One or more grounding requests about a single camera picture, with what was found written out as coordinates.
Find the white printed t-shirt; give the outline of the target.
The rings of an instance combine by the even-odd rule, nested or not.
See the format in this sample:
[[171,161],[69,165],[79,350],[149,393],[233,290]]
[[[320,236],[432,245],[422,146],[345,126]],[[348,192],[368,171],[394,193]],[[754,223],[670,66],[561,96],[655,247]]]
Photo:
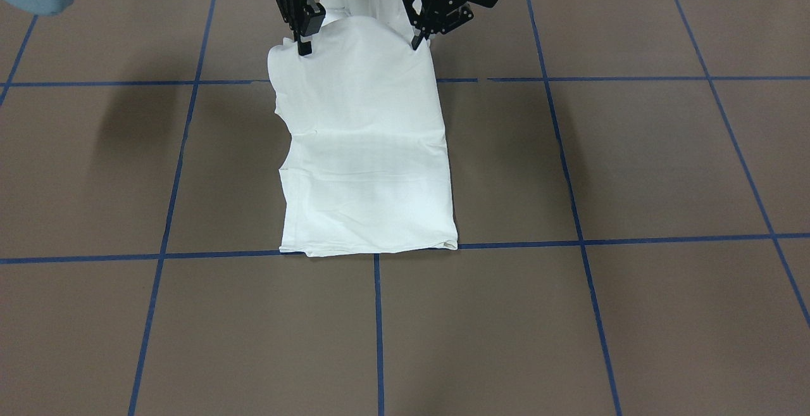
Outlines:
[[457,249],[446,129],[429,46],[401,0],[321,0],[309,55],[267,69],[291,134],[280,251],[309,257]]

